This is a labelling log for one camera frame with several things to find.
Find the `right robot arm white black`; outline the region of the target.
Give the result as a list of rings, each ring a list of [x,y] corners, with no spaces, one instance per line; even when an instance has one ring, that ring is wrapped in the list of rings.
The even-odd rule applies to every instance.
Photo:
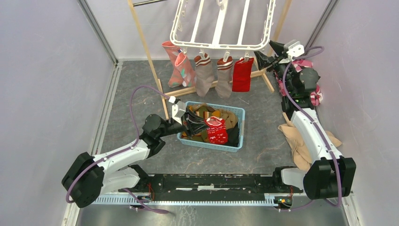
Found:
[[[272,187],[284,192],[294,186],[311,200],[329,202],[335,198],[340,204],[351,192],[356,163],[335,147],[318,120],[311,94],[316,91],[320,76],[312,67],[302,67],[298,71],[294,66],[295,60],[307,58],[307,49],[299,41],[286,44],[270,41],[269,45],[275,52],[272,57],[261,51],[254,52],[258,67],[273,72],[281,82],[282,110],[298,130],[310,154],[309,170],[277,168],[271,180]]]

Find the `pink sock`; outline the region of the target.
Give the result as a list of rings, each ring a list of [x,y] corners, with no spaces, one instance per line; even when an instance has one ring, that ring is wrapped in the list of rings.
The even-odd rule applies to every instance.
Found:
[[[176,62],[177,56],[181,52],[181,50],[178,46],[174,45],[171,41],[163,42],[162,47],[166,51],[166,53],[170,59],[170,62],[173,66],[173,72],[168,81],[168,86],[170,88],[178,87],[178,86],[182,85],[183,78],[182,78],[179,70],[175,67],[175,62]]]
[[[179,71],[180,77],[183,79],[182,85],[184,87],[194,87],[196,84],[196,73],[186,54],[183,52],[178,53],[174,64],[175,68]]]

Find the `white clip hanger frame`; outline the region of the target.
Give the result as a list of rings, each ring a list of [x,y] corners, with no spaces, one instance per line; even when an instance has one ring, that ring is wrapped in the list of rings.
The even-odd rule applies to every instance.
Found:
[[[245,55],[248,55],[250,51],[263,50],[267,44],[270,42],[271,27],[273,25],[273,14],[276,7],[274,0],[269,0],[266,4],[266,20],[262,26],[262,36],[260,42],[257,44],[244,44],[243,38],[247,25],[247,18],[249,15],[250,0],[246,0],[244,3],[243,13],[239,20],[239,33],[237,37],[237,42],[234,44],[221,43],[221,36],[224,31],[226,15],[228,7],[232,5],[231,0],[217,0],[216,5],[219,7],[218,15],[215,18],[215,29],[213,31],[212,40],[210,42],[197,42],[196,37],[199,33],[199,25],[201,19],[204,17],[204,0],[200,0],[198,4],[197,15],[195,17],[195,23],[192,27],[192,35],[189,41],[183,41],[178,38],[178,33],[183,32],[183,26],[181,19],[186,15],[186,7],[188,5],[187,0],[180,0],[177,6],[177,11],[175,18],[173,20],[172,29],[170,32],[170,41],[176,46],[180,46],[184,53],[187,52],[188,48],[198,48],[200,53],[203,54],[205,49],[215,49],[224,50],[225,54],[223,56],[226,59],[231,51],[245,51]]]

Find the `red sock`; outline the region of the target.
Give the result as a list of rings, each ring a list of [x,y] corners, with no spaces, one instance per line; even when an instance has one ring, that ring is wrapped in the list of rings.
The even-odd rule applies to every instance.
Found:
[[[234,69],[232,74],[233,92],[250,91],[253,62],[254,58],[250,56],[247,60],[245,58],[241,58],[234,64]]]
[[[228,134],[225,120],[219,117],[211,116],[205,120],[208,125],[207,136],[211,144],[223,145],[228,141]]]

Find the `grey brown striped sock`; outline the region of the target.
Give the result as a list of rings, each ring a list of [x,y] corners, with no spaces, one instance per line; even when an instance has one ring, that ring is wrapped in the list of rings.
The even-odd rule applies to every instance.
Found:
[[[209,55],[206,53],[203,56],[196,56],[194,62],[196,73],[196,93],[198,96],[204,97],[208,93],[215,79],[212,62]]]

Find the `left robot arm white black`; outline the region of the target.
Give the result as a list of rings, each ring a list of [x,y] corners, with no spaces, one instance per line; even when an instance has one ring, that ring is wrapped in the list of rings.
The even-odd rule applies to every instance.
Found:
[[[66,172],[61,183],[66,189],[66,201],[84,208],[100,195],[133,188],[144,191],[148,179],[130,164],[148,159],[165,146],[163,137],[185,132],[196,135],[208,129],[208,120],[188,108],[178,109],[177,116],[165,120],[157,114],[146,117],[142,134],[133,142],[103,154],[79,154]]]

